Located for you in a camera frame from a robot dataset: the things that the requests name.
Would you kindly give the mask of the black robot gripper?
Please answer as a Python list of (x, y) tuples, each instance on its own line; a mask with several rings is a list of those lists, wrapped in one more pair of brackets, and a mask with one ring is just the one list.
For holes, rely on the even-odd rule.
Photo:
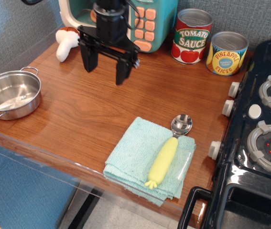
[(116, 85), (123, 84), (132, 68), (139, 66), (139, 47), (128, 37), (127, 11), (97, 12), (96, 27), (79, 26), (79, 45), (85, 70), (90, 73), (98, 66), (98, 55), (117, 61)]

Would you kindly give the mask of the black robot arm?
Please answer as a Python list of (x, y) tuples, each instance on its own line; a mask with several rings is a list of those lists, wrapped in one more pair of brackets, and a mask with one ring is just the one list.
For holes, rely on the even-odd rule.
[(79, 26), (80, 51), (84, 68), (93, 71), (102, 54), (117, 61), (116, 85), (123, 84), (132, 68), (139, 66), (140, 48), (127, 37), (129, 7), (136, 9), (130, 0), (97, 0), (93, 10), (97, 16), (95, 28)]

